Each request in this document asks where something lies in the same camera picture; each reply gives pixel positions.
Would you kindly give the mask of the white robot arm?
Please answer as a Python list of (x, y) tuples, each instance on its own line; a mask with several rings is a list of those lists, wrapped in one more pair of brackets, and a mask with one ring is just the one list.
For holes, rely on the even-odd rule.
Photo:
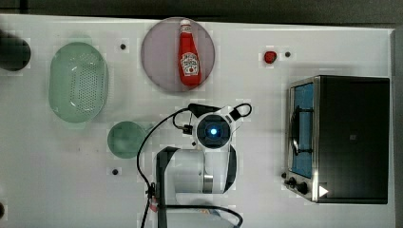
[(167, 146), (155, 158), (157, 228), (240, 228), (221, 216), (239, 214), (206, 202), (181, 204), (179, 194), (223, 194), (237, 176), (237, 152), (231, 144), (237, 107), (190, 104), (196, 121), (184, 129), (193, 137), (189, 149)]

